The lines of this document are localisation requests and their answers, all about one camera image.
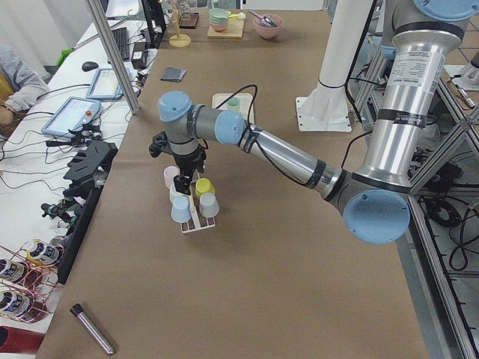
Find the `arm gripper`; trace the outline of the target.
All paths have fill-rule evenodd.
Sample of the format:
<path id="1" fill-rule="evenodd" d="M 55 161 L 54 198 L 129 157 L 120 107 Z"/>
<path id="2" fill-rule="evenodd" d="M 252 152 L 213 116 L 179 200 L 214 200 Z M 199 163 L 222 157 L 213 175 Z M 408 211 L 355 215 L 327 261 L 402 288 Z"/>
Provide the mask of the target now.
<path id="1" fill-rule="evenodd" d="M 191 194 L 190 185 L 194 172 L 204 173 L 204 161 L 206 150 L 204 147 L 197 147 L 193 153 L 187 155 L 173 155 L 180 173 L 174 177 L 175 190 L 181 194 Z"/>

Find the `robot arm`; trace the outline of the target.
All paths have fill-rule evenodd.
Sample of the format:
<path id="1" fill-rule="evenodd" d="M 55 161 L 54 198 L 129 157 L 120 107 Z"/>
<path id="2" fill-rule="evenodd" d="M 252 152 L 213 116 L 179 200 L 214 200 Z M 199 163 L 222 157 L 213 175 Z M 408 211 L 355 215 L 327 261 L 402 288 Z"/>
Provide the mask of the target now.
<path id="1" fill-rule="evenodd" d="M 206 158 L 200 140 L 234 144 L 267 160 L 292 181 L 318 191 L 342 215 L 358 239 L 385 244 L 408 229 L 407 176 L 421 129 L 447 55 L 464 37 L 476 1 L 392 1 L 386 8 L 384 36 L 396 49 L 367 154 L 353 172 L 325 162 L 283 141 L 240 114 L 194 104 L 179 90 L 158 101 L 164 130 L 153 137 L 152 157 L 174 157 L 180 174 L 174 182 L 187 193 L 192 176 Z"/>

